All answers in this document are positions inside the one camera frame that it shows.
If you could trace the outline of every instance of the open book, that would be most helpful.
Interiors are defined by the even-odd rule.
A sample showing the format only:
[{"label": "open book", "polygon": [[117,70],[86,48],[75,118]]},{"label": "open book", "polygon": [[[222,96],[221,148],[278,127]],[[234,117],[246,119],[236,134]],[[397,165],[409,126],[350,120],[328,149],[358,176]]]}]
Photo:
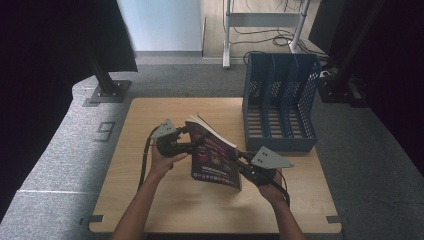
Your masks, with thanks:
[{"label": "open book", "polygon": [[193,179],[224,184],[241,190],[236,158],[237,146],[221,137],[199,115],[190,115],[186,126],[192,142],[198,144],[192,152]]}]

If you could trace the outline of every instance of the gray carpet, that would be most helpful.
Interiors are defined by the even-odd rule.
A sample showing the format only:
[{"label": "gray carpet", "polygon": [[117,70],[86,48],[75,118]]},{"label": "gray carpet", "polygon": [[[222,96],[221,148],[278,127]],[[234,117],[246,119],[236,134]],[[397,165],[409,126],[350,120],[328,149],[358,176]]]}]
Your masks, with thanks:
[{"label": "gray carpet", "polygon": [[[139,65],[139,73],[112,73],[132,81],[123,103],[83,107],[95,78],[73,88],[74,101],[49,147],[3,219],[0,239],[108,239],[88,230],[114,148],[135,97],[240,97],[246,67]],[[108,139],[98,132],[115,123]],[[424,180],[368,108],[324,104],[316,95],[316,148],[337,211],[339,234],[309,239],[424,239]],[[152,235],[150,239],[275,239],[273,235]]]}]

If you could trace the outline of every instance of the black curtain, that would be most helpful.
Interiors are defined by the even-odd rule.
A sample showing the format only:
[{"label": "black curtain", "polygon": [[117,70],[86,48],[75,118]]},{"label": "black curtain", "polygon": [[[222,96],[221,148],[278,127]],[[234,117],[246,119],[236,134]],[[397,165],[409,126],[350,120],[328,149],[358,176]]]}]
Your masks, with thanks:
[{"label": "black curtain", "polygon": [[72,86],[93,75],[137,71],[115,0],[8,1],[0,6],[0,219],[72,102]]},{"label": "black curtain", "polygon": [[367,102],[424,174],[424,3],[385,1],[358,51]]}]

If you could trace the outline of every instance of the human hand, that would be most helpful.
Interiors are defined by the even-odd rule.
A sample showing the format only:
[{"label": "human hand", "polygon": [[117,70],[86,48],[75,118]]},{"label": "human hand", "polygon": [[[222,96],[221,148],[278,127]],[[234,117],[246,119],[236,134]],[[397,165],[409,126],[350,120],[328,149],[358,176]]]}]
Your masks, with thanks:
[{"label": "human hand", "polygon": [[172,169],[175,162],[181,161],[188,156],[187,153],[181,153],[171,158],[160,154],[156,145],[152,146],[152,165],[150,167],[149,175],[154,179],[160,181],[165,177],[166,173]]},{"label": "human hand", "polygon": [[[273,179],[278,185],[281,186],[282,184],[282,177],[280,174],[275,174]],[[271,184],[258,186],[259,192],[261,193],[262,197],[264,197],[271,205],[276,204],[278,202],[285,202],[283,194],[272,186]]]}]

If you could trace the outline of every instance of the white wall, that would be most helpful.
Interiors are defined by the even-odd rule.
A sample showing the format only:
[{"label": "white wall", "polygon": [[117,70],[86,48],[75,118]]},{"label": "white wall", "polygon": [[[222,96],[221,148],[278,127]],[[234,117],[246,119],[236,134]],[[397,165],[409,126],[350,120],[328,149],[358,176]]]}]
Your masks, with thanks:
[{"label": "white wall", "polygon": [[118,0],[134,51],[201,51],[200,0]]}]

